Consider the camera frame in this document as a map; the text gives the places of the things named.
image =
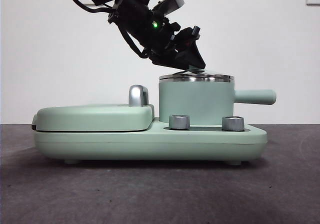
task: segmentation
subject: appliance base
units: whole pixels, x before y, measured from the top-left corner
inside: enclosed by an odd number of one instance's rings
[[[77,164],[81,160],[194,160],[240,165],[261,156],[267,133],[245,125],[246,131],[170,130],[155,118],[149,128],[131,132],[34,132],[45,156]]]

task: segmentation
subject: metal rim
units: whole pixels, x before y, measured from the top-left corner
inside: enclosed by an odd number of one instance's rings
[[[218,82],[218,83],[234,83],[235,80],[232,78],[228,78],[230,76],[222,77],[221,75],[219,77],[194,77],[194,76],[188,76],[188,77],[176,77],[176,78],[162,78],[162,76],[159,79],[159,83],[164,82]]]
[[[224,74],[210,74],[206,70],[186,70],[171,75],[159,77],[161,82],[224,82],[233,83],[235,77]]]

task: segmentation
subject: small pot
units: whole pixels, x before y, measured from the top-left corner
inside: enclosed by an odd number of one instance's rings
[[[221,125],[223,117],[234,115],[234,103],[272,105],[273,90],[235,90],[231,75],[211,74],[194,69],[159,78],[160,121],[171,115],[188,115],[190,124]]]

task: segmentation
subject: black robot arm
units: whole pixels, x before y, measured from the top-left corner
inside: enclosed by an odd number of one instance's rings
[[[149,58],[155,65],[182,70],[204,69],[206,66],[196,45],[200,28],[188,27],[180,31],[180,25],[170,23],[166,17],[179,9],[184,0],[159,1],[152,10],[148,8],[150,0],[92,0],[96,6],[106,6],[96,9],[78,0],[73,1],[90,13],[109,13],[108,22],[118,26],[124,40],[140,58]],[[110,1],[114,1],[113,6],[106,5]],[[130,35],[144,47],[143,51]]]

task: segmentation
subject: pot handle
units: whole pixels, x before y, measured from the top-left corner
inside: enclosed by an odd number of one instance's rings
[[[272,105],[277,100],[274,90],[236,90],[235,103]]]

